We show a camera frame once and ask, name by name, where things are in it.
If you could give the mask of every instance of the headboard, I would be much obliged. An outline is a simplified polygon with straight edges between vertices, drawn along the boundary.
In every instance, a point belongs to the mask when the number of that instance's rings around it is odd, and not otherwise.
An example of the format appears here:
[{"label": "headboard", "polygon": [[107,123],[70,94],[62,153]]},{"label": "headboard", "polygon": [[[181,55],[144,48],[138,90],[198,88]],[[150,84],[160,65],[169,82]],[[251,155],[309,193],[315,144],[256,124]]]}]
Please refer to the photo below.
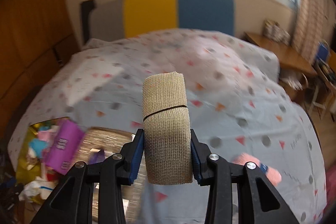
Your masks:
[{"label": "headboard", "polygon": [[84,43],[113,41],[142,33],[189,28],[234,35],[234,0],[114,0],[81,3]]}]

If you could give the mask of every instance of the bedsheet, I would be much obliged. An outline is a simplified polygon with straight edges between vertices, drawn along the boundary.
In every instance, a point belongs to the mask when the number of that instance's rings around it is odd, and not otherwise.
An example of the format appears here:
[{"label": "bedsheet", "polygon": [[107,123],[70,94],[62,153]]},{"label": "bedsheet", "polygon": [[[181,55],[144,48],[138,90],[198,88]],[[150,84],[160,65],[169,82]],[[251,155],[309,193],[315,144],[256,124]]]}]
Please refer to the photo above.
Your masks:
[{"label": "bedsheet", "polygon": [[[282,175],[277,186],[301,223],[326,205],[325,171],[313,126],[277,84],[279,64],[264,49],[220,32],[172,29],[131,39],[92,39],[33,100],[8,145],[14,168],[28,125],[69,116],[83,130],[142,127],[142,82],[184,74],[190,124],[200,142],[232,161],[251,154]],[[207,187],[147,183],[139,223],[203,222]]]}]

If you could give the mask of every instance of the wooden cabinet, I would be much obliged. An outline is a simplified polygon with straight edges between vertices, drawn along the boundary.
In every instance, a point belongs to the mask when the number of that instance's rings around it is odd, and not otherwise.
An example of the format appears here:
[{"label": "wooden cabinet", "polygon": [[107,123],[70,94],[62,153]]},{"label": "wooden cabinet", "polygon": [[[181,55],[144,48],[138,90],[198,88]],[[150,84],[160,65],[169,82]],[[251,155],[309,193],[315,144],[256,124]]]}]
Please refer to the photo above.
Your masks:
[{"label": "wooden cabinet", "polygon": [[1,138],[23,98],[79,50],[64,0],[0,0],[0,49]]}]

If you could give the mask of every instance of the beige curtain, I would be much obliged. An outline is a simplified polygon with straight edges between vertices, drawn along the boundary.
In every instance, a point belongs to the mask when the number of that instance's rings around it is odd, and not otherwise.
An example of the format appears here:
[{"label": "beige curtain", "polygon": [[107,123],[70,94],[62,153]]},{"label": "beige curtain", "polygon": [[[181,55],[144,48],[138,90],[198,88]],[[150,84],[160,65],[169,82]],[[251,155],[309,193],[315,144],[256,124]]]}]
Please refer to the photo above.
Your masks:
[{"label": "beige curtain", "polygon": [[293,48],[309,63],[313,63],[322,40],[324,0],[300,0]]}]

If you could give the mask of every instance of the metal screw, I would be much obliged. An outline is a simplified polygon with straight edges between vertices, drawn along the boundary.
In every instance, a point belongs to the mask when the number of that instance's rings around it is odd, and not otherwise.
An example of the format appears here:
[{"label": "metal screw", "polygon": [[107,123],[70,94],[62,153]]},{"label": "metal screw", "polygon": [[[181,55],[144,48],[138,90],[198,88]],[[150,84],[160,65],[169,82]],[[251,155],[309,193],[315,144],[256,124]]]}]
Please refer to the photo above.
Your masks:
[{"label": "metal screw", "polygon": [[84,164],[85,164],[85,162],[78,161],[78,162],[75,163],[75,167],[79,169],[79,168],[82,168],[84,166]]},{"label": "metal screw", "polygon": [[255,169],[256,168],[256,165],[255,165],[255,163],[254,162],[248,162],[247,164],[246,164],[246,166],[247,166],[247,168],[248,169]]},{"label": "metal screw", "polygon": [[209,155],[209,159],[211,159],[211,160],[218,160],[219,156],[217,154],[210,154]]},{"label": "metal screw", "polygon": [[114,160],[120,160],[120,159],[123,158],[123,155],[120,154],[120,153],[116,153],[116,154],[113,154],[112,158],[113,158]]}]

